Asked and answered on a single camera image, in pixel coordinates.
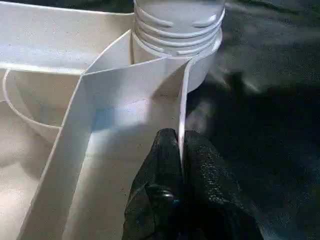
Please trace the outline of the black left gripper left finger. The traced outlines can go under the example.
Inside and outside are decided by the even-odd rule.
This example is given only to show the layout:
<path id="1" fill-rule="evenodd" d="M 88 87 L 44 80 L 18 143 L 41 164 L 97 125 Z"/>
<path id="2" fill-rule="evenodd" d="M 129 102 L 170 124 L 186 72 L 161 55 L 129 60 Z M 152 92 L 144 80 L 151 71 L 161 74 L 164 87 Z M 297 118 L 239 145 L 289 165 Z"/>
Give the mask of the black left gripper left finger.
<path id="1" fill-rule="evenodd" d="M 184 184 L 176 131 L 157 132 L 132 181 L 124 210 L 124 240 L 184 240 Z"/>

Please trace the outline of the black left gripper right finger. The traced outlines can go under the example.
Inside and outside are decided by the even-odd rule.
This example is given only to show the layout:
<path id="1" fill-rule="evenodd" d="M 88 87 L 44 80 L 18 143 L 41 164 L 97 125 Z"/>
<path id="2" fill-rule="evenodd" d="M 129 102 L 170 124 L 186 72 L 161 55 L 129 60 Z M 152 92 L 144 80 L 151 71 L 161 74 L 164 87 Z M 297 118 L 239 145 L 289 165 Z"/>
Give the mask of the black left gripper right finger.
<path id="1" fill-rule="evenodd" d="M 215 146 L 195 131 L 184 135 L 184 173 L 194 240 L 261 240 L 246 198 Z"/>

